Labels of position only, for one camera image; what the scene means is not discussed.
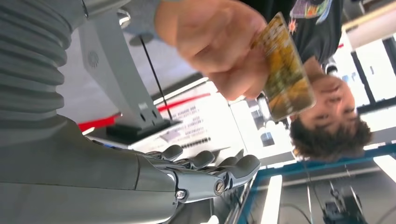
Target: graphic print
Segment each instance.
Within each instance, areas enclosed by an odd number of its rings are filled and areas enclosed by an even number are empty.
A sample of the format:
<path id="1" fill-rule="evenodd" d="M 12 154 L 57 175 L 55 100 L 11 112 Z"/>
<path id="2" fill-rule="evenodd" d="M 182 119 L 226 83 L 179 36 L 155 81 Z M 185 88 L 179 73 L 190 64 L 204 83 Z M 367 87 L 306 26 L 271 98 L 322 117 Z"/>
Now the graphic print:
<path id="1" fill-rule="evenodd" d="M 324 0 L 319 5 L 311 4 L 310 0 L 297 0 L 293 9 L 290 11 L 290 17 L 296 19 L 318 18 L 317 24 L 323 22 L 329 15 L 332 0 Z"/>

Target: black base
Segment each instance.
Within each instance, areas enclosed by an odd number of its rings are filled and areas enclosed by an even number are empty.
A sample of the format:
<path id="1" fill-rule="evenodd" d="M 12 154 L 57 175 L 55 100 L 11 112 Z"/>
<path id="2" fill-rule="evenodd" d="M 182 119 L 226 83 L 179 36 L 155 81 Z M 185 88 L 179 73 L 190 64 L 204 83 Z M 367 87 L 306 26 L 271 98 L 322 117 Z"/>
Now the black base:
<path id="1" fill-rule="evenodd" d="M 106 145 L 131 149 L 133 144 L 145 139 L 150 141 L 153 139 L 152 137 L 159 137 L 160 135 L 165 134 L 167 130 L 178 124 L 180 124 L 180 121 L 164 120 L 162 124 L 155 125 L 144 130 L 134 127 L 114 125 L 95 129 L 93 132 L 89 133 L 87 137 Z"/>

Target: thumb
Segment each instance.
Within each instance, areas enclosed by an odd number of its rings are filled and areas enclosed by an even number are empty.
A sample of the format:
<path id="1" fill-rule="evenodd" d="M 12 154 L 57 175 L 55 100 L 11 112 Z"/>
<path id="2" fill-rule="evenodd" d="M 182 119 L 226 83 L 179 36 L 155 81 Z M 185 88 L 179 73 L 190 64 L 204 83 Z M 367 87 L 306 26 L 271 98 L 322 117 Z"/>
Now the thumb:
<path id="1" fill-rule="evenodd" d="M 176 46 L 181 56 L 192 57 L 209 46 L 215 37 L 230 23 L 232 12 L 230 9 L 221 9 L 204 20 L 186 20 L 179 17 Z"/>

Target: black t-shirt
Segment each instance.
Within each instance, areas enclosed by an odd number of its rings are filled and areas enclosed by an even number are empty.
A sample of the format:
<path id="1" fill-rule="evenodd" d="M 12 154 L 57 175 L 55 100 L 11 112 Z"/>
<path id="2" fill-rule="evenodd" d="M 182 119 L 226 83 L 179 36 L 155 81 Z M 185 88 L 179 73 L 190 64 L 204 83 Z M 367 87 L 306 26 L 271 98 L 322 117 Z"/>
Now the black t-shirt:
<path id="1" fill-rule="evenodd" d="M 278 12 L 282 12 L 287 23 L 295 0 L 241 0 L 260 12 L 269 22 Z M 328 60 L 337 50 L 341 38 L 341 15 L 343 0 L 333 0 L 326 19 L 316 24 L 318 18 L 297 19 L 297 29 L 293 33 L 294 43 L 303 63 L 315 56 L 320 63 Z"/>

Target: window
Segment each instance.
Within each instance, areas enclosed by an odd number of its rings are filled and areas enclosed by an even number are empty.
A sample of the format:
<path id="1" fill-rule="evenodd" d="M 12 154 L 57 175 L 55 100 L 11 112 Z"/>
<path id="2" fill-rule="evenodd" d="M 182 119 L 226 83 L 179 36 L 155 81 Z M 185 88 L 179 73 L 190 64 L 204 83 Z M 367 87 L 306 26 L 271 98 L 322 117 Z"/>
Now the window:
<path id="1" fill-rule="evenodd" d="M 396 76 L 382 40 L 356 49 L 363 71 L 376 101 L 396 96 Z"/>

